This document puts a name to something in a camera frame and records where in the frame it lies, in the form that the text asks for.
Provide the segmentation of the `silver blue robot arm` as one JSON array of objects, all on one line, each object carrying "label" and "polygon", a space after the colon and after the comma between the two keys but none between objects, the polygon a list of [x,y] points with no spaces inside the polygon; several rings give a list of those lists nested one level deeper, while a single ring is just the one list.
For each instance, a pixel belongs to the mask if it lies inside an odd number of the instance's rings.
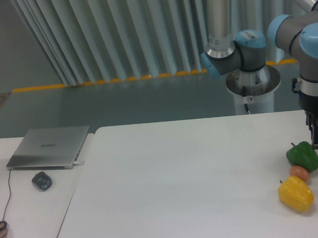
[{"label": "silver blue robot arm", "polygon": [[209,40],[201,61],[211,76],[236,71],[227,88],[242,97],[261,95],[276,89],[280,78],[266,66],[266,40],[299,62],[301,109],[306,113],[311,145],[318,149],[318,0],[295,0],[306,12],[301,17],[279,15],[267,33],[243,30],[231,34],[231,0],[206,0]]}]

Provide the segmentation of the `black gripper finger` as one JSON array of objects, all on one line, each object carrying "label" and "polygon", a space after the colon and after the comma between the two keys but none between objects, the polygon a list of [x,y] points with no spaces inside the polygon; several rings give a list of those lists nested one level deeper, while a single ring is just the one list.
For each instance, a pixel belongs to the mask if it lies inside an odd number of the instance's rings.
[{"label": "black gripper finger", "polygon": [[309,128],[312,148],[318,149],[318,114],[306,112],[306,125]]}]

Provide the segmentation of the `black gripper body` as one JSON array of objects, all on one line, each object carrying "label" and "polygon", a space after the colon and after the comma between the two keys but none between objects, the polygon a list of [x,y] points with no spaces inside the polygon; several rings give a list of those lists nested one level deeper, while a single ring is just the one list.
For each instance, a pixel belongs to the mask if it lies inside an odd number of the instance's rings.
[{"label": "black gripper body", "polygon": [[310,96],[300,92],[299,105],[304,111],[307,111],[311,114],[318,114],[318,96]]}]

